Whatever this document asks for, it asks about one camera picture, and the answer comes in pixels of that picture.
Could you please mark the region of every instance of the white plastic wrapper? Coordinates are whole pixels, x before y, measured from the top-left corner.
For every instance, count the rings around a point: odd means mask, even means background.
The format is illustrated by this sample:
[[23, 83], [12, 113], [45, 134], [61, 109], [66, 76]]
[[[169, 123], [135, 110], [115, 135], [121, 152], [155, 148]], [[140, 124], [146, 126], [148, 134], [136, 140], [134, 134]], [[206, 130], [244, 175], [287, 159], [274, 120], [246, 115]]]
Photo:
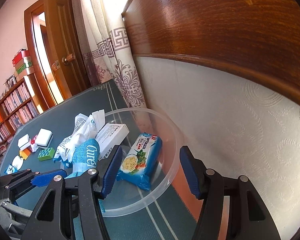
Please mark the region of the white plastic wrapper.
[[93, 112], [89, 117], [78, 114], [74, 119], [74, 132], [64, 138], [57, 147], [54, 161], [61, 161], [66, 166], [72, 162], [75, 148], [90, 138], [95, 138], [99, 130], [105, 125], [105, 111]]

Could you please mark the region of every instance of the green building block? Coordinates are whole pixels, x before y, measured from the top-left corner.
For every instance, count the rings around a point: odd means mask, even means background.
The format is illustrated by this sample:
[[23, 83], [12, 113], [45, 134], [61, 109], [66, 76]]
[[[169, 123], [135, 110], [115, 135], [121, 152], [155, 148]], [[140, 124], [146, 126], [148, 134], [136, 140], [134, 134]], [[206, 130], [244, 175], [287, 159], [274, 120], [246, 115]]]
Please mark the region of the green building block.
[[38, 159], [39, 159], [39, 161], [50, 160], [53, 158], [53, 155], [54, 155], [53, 148], [44, 149], [44, 150], [40, 151], [40, 153], [38, 155]]

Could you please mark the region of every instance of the wooden bookcase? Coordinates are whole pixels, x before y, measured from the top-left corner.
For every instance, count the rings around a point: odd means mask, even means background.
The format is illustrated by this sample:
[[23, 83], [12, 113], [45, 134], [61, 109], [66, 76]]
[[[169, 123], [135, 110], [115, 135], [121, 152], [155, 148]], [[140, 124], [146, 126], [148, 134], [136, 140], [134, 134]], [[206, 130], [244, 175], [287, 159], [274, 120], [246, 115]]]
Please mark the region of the wooden bookcase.
[[[4, 101], [19, 87], [19, 86], [21, 86], [22, 84], [24, 83], [24, 87], [26, 88], [26, 90], [27, 90], [27, 92], [28, 92], [28, 94], [29, 94], [29, 96], [30, 96], [30, 98], [28, 98], [26, 101], [24, 101], [23, 103], [21, 103], [21, 105], [19, 105], [16, 109], [14, 109], [10, 114], [8, 114], [8, 115], [6, 115], [6, 113], [5, 113], [5, 111], [3, 110], [3, 104], [4, 104]], [[31, 94], [30, 94], [30, 92], [29, 92], [29, 90], [28, 90], [28, 87], [27, 87], [27, 85], [26, 85], [26, 83], [25, 83], [25, 81], [24, 81], [24, 78], [23, 79], [21, 79], [20, 81], [18, 81], [4, 96], [3, 96], [3, 98], [0, 100], [0, 115], [1, 115], [1, 117], [2, 117], [2, 122], [0, 122], [0, 126], [2, 125], [2, 124], [5, 124], [6, 125], [6, 127], [8, 128], [8, 130], [9, 130], [9, 133], [10, 133], [10, 135], [8, 136], [8, 137], [6, 137], [2, 142], [0, 142], [0, 145], [2, 145], [2, 144], [4, 144], [4, 143], [6, 143], [6, 141], [9, 139], [9, 138], [11, 138], [11, 137], [13, 137], [14, 136], [14, 134], [16, 133], [16, 131], [13, 129], [13, 127], [11, 126], [11, 124], [9, 123], [9, 118], [13, 115], [13, 114], [15, 114], [20, 108], [22, 108], [23, 106], [26, 106], [26, 104], [27, 103], [29, 103], [29, 102], [32, 102], [33, 103], [33, 105], [34, 105], [34, 107], [35, 107], [35, 109], [36, 109], [36, 105], [35, 105], [35, 103], [34, 103], [34, 101], [33, 101], [33, 98], [31, 97]]]

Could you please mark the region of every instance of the metal screw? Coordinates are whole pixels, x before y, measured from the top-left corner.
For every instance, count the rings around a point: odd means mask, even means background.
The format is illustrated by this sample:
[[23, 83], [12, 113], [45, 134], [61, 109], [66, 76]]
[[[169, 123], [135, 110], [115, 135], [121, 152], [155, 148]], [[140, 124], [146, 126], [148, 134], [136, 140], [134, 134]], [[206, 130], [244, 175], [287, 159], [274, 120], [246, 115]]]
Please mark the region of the metal screw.
[[96, 169], [89, 169], [89, 170], [88, 170], [88, 174], [89, 174], [89, 175], [96, 174], [96, 172], [97, 172]]
[[56, 175], [54, 176], [53, 180], [54, 181], [60, 181], [62, 179], [62, 176], [61, 175]]
[[240, 180], [243, 181], [243, 182], [247, 182], [248, 178], [243, 175], [243, 176], [240, 176]]
[[213, 174], [214, 174], [214, 170], [212, 170], [212, 169], [207, 169], [207, 170], [206, 170], [206, 173], [207, 173], [208, 175], [213, 175]]

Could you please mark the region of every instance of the blue towel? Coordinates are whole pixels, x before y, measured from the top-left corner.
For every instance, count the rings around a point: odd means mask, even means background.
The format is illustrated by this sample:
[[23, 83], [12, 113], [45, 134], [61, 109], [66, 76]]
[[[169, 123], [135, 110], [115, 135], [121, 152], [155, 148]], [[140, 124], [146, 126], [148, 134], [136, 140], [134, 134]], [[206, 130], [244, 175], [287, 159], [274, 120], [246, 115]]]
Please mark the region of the blue towel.
[[[100, 147], [98, 142], [94, 138], [91, 138], [85, 141], [84, 143], [82, 143], [79, 147], [75, 149], [73, 153], [72, 173], [69, 176], [67, 176], [66, 179], [80, 176], [88, 169], [96, 168], [99, 154], [100, 154]], [[99, 204], [100, 204], [101, 212], [102, 213], [106, 212], [100, 199], [99, 199]], [[81, 240], [83, 239], [82, 229], [81, 229], [81, 224], [78, 223], [78, 221], [80, 221], [80, 219], [76, 219], [76, 220], [74, 219], [75, 222], [74, 231], [76, 234], [76, 239]]]

